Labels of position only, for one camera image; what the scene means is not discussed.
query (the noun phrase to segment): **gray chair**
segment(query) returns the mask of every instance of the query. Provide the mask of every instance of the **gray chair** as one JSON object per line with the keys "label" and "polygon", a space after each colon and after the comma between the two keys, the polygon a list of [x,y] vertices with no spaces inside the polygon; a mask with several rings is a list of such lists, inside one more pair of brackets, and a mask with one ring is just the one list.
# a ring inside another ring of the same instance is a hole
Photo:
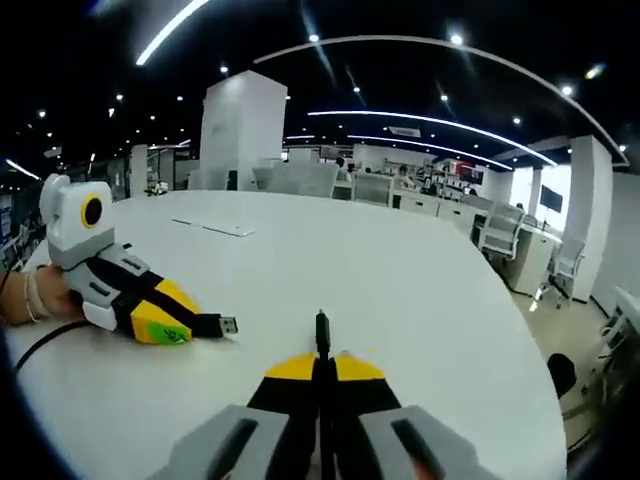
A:
{"label": "gray chair", "polygon": [[516,258],[524,217],[525,213],[519,208],[496,202],[487,221],[479,229],[478,249],[497,253],[509,260]]}
{"label": "gray chair", "polygon": [[[538,298],[542,298],[552,288],[557,288],[557,282],[562,281],[564,290],[569,297],[569,305],[573,302],[573,285],[580,263],[584,258],[584,242],[573,238],[562,241],[562,245],[551,257],[549,262],[549,277],[541,286]],[[558,297],[556,308],[562,307],[563,296]]]}
{"label": "gray chair", "polygon": [[393,206],[393,177],[371,173],[356,173],[354,177],[351,200]]}
{"label": "gray chair", "polygon": [[276,165],[267,186],[270,193],[331,198],[338,166],[324,163]]}
{"label": "gray chair", "polygon": [[269,182],[273,178],[274,167],[253,167],[253,177],[256,179],[258,191],[264,192],[269,189]]}

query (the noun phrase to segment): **floor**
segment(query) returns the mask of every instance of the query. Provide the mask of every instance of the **floor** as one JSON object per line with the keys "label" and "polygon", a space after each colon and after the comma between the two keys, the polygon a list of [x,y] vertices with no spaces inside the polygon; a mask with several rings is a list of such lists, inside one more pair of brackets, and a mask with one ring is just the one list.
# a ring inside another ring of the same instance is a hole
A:
{"label": "floor", "polygon": [[[580,406],[583,404],[581,389],[589,375],[587,356],[598,343],[599,331],[606,322],[606,317],[591,301],[586,305],[578,302],[571,305],[565,303],[557,310],[558,293],[553,291],[538,302],[525,295],[512,293],[512,296],[544,358],[549,358],[553,353],[563,353],[575,363],[578,381],[562,397],[560,405],[563,412]],[[567,448],[580,441],[594,422],[594,412],[588,409],[566,420],[564,426]]]}

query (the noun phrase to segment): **white desk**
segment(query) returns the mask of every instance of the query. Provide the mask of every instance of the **white desk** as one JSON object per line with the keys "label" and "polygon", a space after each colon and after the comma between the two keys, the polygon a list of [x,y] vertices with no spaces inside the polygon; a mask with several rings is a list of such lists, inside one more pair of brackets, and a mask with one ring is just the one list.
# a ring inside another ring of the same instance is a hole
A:
{"label": "white desk", "polygon": [[[119,242],[131,242],[205,311],[235,315],[240,332],[157,347],[90,328],[38,350],[20,383],[79,476],[153,473],[176,440],[227,404],[246,404],[268,368],[312,351],[322,308],[332,351],[382,368],[403,405],[424,407],[466,437],[494,474],[565,478],[562,417],[545,362],[499,277],[446,222],[248,192],[174,192],[125,200],[116,211]],[[170,221],[181,217],[257,232],[236,238]],[[32,265],[45,259],[44,245]],[[10,330],[13,361],[55,323]]]}

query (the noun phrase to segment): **black ceiling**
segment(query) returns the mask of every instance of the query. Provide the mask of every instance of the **black ceiling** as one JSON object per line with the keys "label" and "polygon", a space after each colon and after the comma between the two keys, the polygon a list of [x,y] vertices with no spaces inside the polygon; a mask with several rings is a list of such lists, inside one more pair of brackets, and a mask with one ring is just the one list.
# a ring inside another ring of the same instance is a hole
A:
{"label": "black ceiling", "polygon": [[[378,34],[448,39],[455,30],[470,46],[511,60],[556,85],[573,84],[575,99],[615,141],[631,144],[626,153],[634,158],[640,121],[640,96],[634,91],[638,6],[521,0],[211,0],[144,67],[136,67],[143,44],[153,36],[150,30],[159,30],[172,16],[163,14],[163,8],[173,1],[3,6],[11,28],[0,33],[6,85],[0,157],[45,176],[57,164],[43,156],[53,146],[63,147],[62,160],[67,163],[87,162],[92,152],[99,159],[113,158],[121,155],[120,148],[126,152],[136,142],[164,143],[165,137],[169,142],[190,138],[197,151],[202,99],[208,86],[224,78],[222,64],[230,74],[251,68],[287,85],[292,99],[285,135],[301,135],[306,128],[317,138],[326,136],[328,143],[353,142],[348,134],[391,136],[382,128],[395,125],[420,128],[421,142],[481,156],[509,150],[450,127],[362,116],[309,118],[307,112],[368,109],[426,115],[523,144],[596,133],[567,102],[534,81],[442,47],[357,42],[252,63],[305,43],[311,33],[321,38]],[[604,73],[585,80],[585,72],[596,63],[606,64]],[[360,94],[353,92],[354,84]],[[446,104],[440,100],[442,92],[449,96]],[[118,93],[124,95],[122,102],[115,98]],[[184,97],[182,102],[178,95]],[[110,107],[116,108],[113,118],[108,116]],[[38,118],[39,109],[46,109],[44,119]],[[514,116],[522,119],[521,125],[513,124]],[[339,124],[345,128],[338,129]],[[564,149],[548,156],[568,161]],[[536,162],[524,158],[517,166]],[[30,181],[23,175],[10,178]]]}

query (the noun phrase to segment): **person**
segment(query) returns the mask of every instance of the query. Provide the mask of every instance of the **person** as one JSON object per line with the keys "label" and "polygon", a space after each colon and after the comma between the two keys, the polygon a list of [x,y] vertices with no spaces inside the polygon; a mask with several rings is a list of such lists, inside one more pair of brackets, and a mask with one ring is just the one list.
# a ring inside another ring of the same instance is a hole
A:
{"label": "person", "polygon": [[336,159],[336,164],[338,165],[338,178],[339,182],[349,182],[351,183],[351,174],[344,168],[344,158],[338,157]]}
{"label": "person", "polygon": [[0,274],[0,282],[4,283],[0,292],[4,324],[19,326],[48,317],[82,317],[82,309],[73,301],[60,267],[49,265],[29,273],[4,273]]}
{"label": "person", "polygon": [[408,188],[408,189],[416,188],[415,184],[413,183],[413,180],[411,180],[407,175],[406,165],[400,165],[400,168],[398,169],[398,173],[396,173],[396,176],[395,176],[395,185],[396,185],[396,188]]}

